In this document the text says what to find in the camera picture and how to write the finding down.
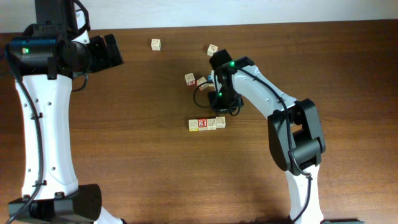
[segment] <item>white wall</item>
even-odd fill
[[[92,29],[398,19],[398,0],[81,0]],[[0,32],[35,22],[34,0],[0,0]]]

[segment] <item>brown tabletop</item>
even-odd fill
[[[327,219],[398,222],[398,21],[317,22],[114,33],[124,65],[90,75],[72,93],[70,137],[79,184],[97,183],[103,205],[129,223],[236,223],[285,218],[285,174],[272,160],[267,121],[245,100],[225,129],[188,132],[209,117],[184,75],[210,74],[209,44],[248,56],[286,94],[310,98],[326,139],[320,206]],[[1,46],[15,35],[0,35]],[[162,51],[150,49],[150,39]],[[7,73],[5,61],[1,73]],[[74,81],[75,88],[82,79]],[[206,103],[206,92],[198,100]],[[0,220],[21,196],[21,106],[0,81]]]

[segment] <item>wooden surface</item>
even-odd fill
[[[188,132],[196,107],[183,76],[210,74],[208,44],[248,56],[290,96],[312,99],[326,139],[319,177],[325,218],[398,221],[398,21],[268,24],[114,33],[125,64],[90,75],[70,99],[79,184],[129,223],[236,223],[285,218],[284,173],[271,158],[267,121],[247,100],[227,127]],[[2,46],[11,35],[2,35]],[[162,51],[150,39],[162,40]],[[1,62],[1,73],[6,73]],[[81,84],[75,80],[74,86]],[[199,100],[206,103],[205,93]],[[19,98],[0,81],[0,221],[20,197],[25,153]]]

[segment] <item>white background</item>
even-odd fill
[[[398,0],[81,0],[92,29],[398,19]],[[34,0],[0,0],[0,32],[35,23]]]

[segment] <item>small block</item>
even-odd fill
[[[193,73],[185,75],[185,82],[187,83],[187,86],[195,84],[195,77],[193,76]]]
[[[162,47],[160,39],[152,39],[150,46],[152,47],[152,50],[160,50],[160,48]]]
[[[189,123],[189,131],[199,131],[197,119],[189,120],[188,123]]]
[[[198,119],[199,131],[207,130],[207,119]]]
[[[216,130],[217,124],[216,119],[207,119],[207,130]]]
[[[213,56],[213,54],[216,53],[217,50],[218,50],[217,46],[210,44],[209,48],[207,49],[207,55]]]
[[[225,117],[216,117],[217,128],[225,128]]]
[[[207,80],[206,80],[205,77],[199,78],[199,79],[197,80],[197,86],[199,86],[200,84],[202,84],[202,83],[204,83],[204,82],[207,82]],[[200,89],[200,91],[202,91],[202,90],[204,90],[205,88],[207,88],[208,86],[209,86],[209,84],[207,83],[207,84],[202,85],[199,89]]]

